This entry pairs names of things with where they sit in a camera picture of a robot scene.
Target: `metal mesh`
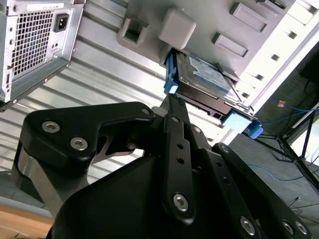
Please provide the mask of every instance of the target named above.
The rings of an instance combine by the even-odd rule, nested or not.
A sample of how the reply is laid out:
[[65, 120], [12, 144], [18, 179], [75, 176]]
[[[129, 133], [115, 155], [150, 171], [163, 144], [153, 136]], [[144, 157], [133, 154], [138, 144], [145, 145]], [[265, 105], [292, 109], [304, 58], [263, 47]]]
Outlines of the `metal mesh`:
[[12, 53], [13, 76], [45, 62], [52, 19], [51, 11], [19, 15]]

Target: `blue cable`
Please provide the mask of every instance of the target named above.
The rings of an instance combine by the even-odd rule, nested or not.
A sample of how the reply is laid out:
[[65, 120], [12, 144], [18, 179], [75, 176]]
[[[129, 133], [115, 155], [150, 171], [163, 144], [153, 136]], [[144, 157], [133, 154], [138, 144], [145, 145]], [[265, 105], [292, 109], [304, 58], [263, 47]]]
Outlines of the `blue cable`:
[[277, 123], [277, 122], [283, 121], [283, 120], [285, 120], [285, 119], [288, 119], [288, 118], [290, 118], [290, 117], [298, 116], [298, 115], [301, 115], [301, 114], [304, 114], [304, 113], [305, 113], [305, 112], [299, 112], [299, 113], [293, 114], [293, 115], [291, 115], [291, 116], [283, 117], [283, 118], [278, 119], [278, 120], [269, 121], [269, 122], [262, 122], [261, 124]]
[[262, 167], [259, 167], [259, 166], [255, 166], [255, 165], [251, 165], [251, 164], [247, 164], [249, 167], [251, 168], [258, 168], [260, 170], [263, 170], [265, 173], [267, 173], [270, 177], [272, 177], [273, 179], [275, 179], [276, 181], [279, 181], [279, 182], [292, 182], [292, 181], [296, 181], [298, 179], [301, 179], [301, 178], [304, 178], [304, 176], [300, 176], [298, 178], [293, 178], [293, 179], [279, 179], [279, 178], [276, 178], [275, 176], [273, 176], [270, 172], [268, 172], [266, 169], [262, 168]]
[[318, 111], [318, 110], [319, 110], [319, 108], [317, 108], [317, 109], [313, 109], [313, 110], [303, 110], [303, 109], [300, 109], [300, 108], [294, 107], [294, 106], [289, 105], [289, 104], [285, 104], [285, 107], [288, 107], [288, 108], [294, 109], [294, 110], [296, 110], [296, 111], [301, 111], [301, 112], [312, 112], [312, 111]]

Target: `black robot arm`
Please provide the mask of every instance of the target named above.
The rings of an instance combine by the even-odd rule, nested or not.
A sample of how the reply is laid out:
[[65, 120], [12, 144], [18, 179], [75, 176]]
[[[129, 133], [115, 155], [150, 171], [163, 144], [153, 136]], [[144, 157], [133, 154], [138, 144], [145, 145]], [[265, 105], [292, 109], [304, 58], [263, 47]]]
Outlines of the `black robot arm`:
[[[143, 157], [89, 185], [90, 164]], [[12, 169], [55, 217], [52, 239], [311, 239], [306, 224], [225, 144], [212, 148], [185, 102], [36, 111]]]

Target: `hard drive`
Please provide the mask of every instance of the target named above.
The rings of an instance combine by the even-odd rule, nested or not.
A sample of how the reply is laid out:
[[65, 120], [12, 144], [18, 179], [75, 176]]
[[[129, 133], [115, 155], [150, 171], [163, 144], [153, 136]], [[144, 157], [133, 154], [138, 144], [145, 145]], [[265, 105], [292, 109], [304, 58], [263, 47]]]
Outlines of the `hard drive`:
[[191, 105], [224, 122], [230, 114], [250, 122], [257, 120], [250, 106], [244, 105], [232, 81], [218, 68], [172, 50], [166, 60], [165, 93], [175, 93]]

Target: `metal screw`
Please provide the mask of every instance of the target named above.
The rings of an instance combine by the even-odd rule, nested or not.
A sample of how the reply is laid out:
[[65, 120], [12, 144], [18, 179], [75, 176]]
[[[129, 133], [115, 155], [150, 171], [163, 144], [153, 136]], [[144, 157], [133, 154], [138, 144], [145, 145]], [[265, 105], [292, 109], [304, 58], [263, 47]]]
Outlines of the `metal screw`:
[[71, 139], [70, 145], [72, 148], [82, 151], [88, 147], [88, 142], [83, 138], [74, 137], [73, 139]]
[[147, 115], [150, 114], [150, 112], [147, 109], [142, 109], [142, 111], [143, 111], [144, 114], [147, 114]]
[[173, 202], [180, 211], [186, 212], [188, 210], [188, 201], [182, 194], [175, 194]]
[[303, 234], [307, 235], [307, 230], [300, 222], [296, 221], [296, 226]]
[[256, 231], [252, 223], [245, 217], [240, 218], [240, 224], [243, 229], [251, 236], [255, 235]]
[[198, 128], [197, 126], [194, 127], [194, 130], [195, 130], [196, 133], [201, 133], [200, 128]]
[[46, 121], [42, 124], [42, 129], [48, 133], [56, 133], [60, 130], [60, 126], [53, 121]]
[[222, 145], [221, 149], [225, 152], [225, 153], [229, 153], [228, 148], [226, 148], [226, 146]]
[[172, 117], [171, 119], [172, 119], [173, 121], [175, 121], [176, 123], [179, 122], [178, 118], [176, 118], [176, 117]]
[[292, 227], [291, 227], [286, 221], [283, 221], [283, 225], [284, 225], [284, 227], [286, 228], [286, 230], [287, 230], [291, 235], [294, 234], [294, 230], [292, 229]]

